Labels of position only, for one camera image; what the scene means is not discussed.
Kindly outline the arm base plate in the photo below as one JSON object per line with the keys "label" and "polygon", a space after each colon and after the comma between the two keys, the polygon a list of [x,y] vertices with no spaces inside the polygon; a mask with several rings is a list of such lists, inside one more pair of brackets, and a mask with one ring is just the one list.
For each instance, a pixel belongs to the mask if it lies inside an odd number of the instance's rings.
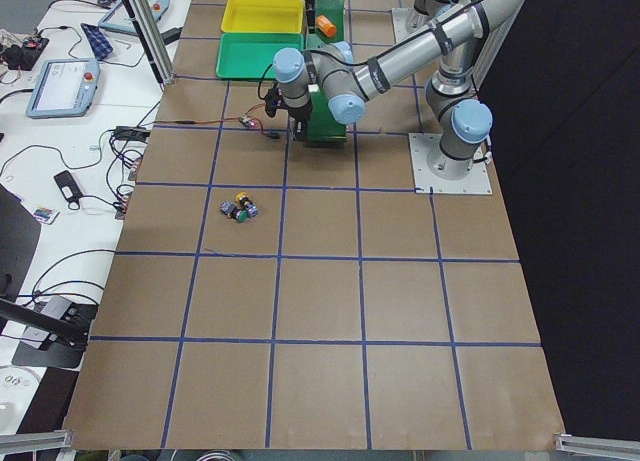
{"label": "arm base plate", "polygon": [[395,44],[406,39],[415,38],[418,34],[427,32],[435,14],[421,14],[414,8],[393,8],[391,10]]}
{"label": "arm base plate", "polygon": [[477,145],[466,160],[453,160],[441,150],[437,133],[409,133],[410,155],[418,194],[482,195],[492,194],[484,153]]}

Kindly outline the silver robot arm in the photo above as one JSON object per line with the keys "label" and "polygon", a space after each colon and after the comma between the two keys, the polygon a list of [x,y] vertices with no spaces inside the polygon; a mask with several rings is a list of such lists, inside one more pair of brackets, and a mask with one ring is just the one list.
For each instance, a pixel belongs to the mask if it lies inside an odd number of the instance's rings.
{"label": "silver robot arm", "polygon": [[477,58],[492,32],[524,1],[414,0],[407,37],[364,62],[354,61],[344,41],[318,49],[283,48],[269,68],[275,80],[261,97],[265,112],[273,117],[287,111],[295,136],[306,140],[313,110],[310,86],[324,94],[337,123],[350,125],[363,117],[366,102],[438,61],[425,97],[443,134],[428,155],[429,168],[441,179],[463,179],[493,123],[489,107],[470,94]]}

